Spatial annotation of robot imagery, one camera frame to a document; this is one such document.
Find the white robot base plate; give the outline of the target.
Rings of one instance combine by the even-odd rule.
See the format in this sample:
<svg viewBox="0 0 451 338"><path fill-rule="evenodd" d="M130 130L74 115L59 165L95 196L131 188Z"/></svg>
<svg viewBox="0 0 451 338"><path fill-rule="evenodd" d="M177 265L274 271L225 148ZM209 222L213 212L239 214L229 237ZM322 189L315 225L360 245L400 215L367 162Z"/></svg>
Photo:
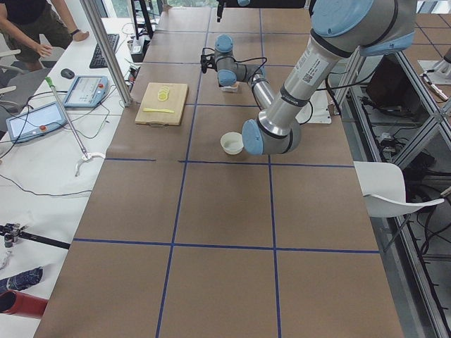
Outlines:
<svg viewBox="0 0 451 338"><path fill-rule="evenodd" d="M328 110L328 95L326 91L315 92L310 98L313 105L313 114L309 123L311 124L331 124L330 111Z"/></svg>

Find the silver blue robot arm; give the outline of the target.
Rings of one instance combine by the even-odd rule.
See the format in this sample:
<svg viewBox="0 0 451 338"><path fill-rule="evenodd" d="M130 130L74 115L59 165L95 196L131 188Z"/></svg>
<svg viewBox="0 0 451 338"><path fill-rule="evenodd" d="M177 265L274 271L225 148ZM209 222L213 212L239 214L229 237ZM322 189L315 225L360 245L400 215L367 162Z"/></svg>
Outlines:
<svg viewBox="0 0 451 338"><path fill-rule="evenodd" d="M393 54L414 40L415 1L316 1L307 47L278 92L260 66L233 56L233 39L220 35L214 67L222 87L246 82L262 110L242 126L242 142L251 155L285 154L300 141L296 117L335 64L355 50L361 56Z"/></svg>

